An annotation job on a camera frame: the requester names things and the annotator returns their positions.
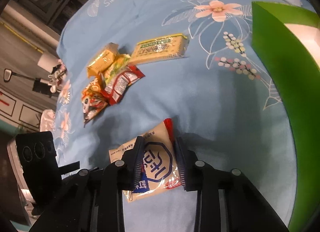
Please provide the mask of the white blue snack packet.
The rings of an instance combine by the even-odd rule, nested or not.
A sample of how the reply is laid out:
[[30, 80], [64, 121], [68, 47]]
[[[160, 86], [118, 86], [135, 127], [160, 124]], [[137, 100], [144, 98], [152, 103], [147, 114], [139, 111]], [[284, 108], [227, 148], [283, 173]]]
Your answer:
[[124, 191], [128, 202], [154, 196], [181, 185], [174, 153], [171, 118], [142, 135], [145, 141], [142, 177], [133, 191]]

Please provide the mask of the yellow rice crust snack bag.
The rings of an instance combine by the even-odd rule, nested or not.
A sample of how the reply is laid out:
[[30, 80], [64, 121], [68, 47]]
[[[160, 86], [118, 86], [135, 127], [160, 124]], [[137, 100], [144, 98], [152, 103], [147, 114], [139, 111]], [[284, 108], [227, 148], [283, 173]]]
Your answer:
[[97, 54], [93, 56], [86, 67], [87, 77], [97, 76], [105, 71], [115, 60], [119, 45], [108, 43]]

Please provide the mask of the soda cracker packet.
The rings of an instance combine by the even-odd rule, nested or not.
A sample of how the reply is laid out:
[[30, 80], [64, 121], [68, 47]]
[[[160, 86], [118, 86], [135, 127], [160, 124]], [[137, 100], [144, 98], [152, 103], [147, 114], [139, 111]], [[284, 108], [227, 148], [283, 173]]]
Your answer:
[[183, 57], [189, 38], [182, 33], [141, 41], [136, 44], [130, 64], [146, 64]]

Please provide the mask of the light blue floral cloth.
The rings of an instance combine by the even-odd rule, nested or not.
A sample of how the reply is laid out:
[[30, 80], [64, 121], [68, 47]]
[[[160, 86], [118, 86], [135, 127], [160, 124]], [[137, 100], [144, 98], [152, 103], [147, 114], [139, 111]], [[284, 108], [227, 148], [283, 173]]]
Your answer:
[[[59, 166], [105, 167], [108, 151], [166, 118], [200, 159], [239, 168], [292, 231], [309, 214], [297, 211], [297, 147], [287, 109], [251, 46], [253, 1], [89, 0], [66, 23], [57, 53], [67, 68], [53, 132]], [[142, 64], [144, 77], [118, 105], [84, 123], [86, 66], [109, 42], [131, 53], [137, 42], [183, 33], [183, 58]]]

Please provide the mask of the orange panda snack bag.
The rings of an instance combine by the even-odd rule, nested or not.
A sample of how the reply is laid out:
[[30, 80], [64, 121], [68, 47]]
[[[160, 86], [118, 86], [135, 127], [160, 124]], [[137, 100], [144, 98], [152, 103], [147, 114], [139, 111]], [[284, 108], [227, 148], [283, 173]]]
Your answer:
[[107, 99], [103, 96], [99, 80], [95, 78], [81, 92], [82, 112], [84, 125], [95, 118], [105, 107]]

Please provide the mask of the red white snack packet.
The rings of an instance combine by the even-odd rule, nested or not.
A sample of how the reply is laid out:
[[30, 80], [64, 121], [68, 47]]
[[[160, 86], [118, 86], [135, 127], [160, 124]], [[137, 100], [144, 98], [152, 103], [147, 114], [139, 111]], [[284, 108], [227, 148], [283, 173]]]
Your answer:
[[144, 78], [145, 75], [135, 65], [129, 65], [117, 70], [107, 79], [103, 78], [102, 94], [110, 106], [120, 103], [129, 86]]

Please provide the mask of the white flower ornament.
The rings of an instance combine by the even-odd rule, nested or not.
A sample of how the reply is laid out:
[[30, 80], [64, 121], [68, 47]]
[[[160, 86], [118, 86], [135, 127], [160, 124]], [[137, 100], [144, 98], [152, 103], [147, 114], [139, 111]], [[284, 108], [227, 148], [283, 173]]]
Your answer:
[[67, 73], [67, 68], [62, 60], [58, 60], [57, 65], [53, 67], [53, 71], [49, 77], [48, 86], [50, 86], [50, 92], [52, 94], [61, 91], [61, 84], [64, 81], [65, 75]]

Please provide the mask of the green yellow snack packet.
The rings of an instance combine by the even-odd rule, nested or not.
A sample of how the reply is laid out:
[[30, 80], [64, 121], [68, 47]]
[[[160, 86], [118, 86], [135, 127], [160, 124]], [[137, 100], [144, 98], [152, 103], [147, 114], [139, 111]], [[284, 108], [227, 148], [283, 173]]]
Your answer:
[[128, 54], [118, 54], [111, 65], [103, 72], [103, 87], [119, 73], [129, 63], [131, 56]]

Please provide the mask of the green storage box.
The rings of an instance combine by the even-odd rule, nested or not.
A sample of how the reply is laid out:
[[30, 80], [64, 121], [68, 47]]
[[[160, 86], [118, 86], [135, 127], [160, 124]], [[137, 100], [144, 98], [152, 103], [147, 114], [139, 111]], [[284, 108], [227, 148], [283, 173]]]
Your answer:
[[319, 66], [287, 24], [317, 28], [308, 9], [252, 2], [252, 48], [270, 73], [289, 117], [297, 155], [290, 231], [304, 231], [319, 211]]

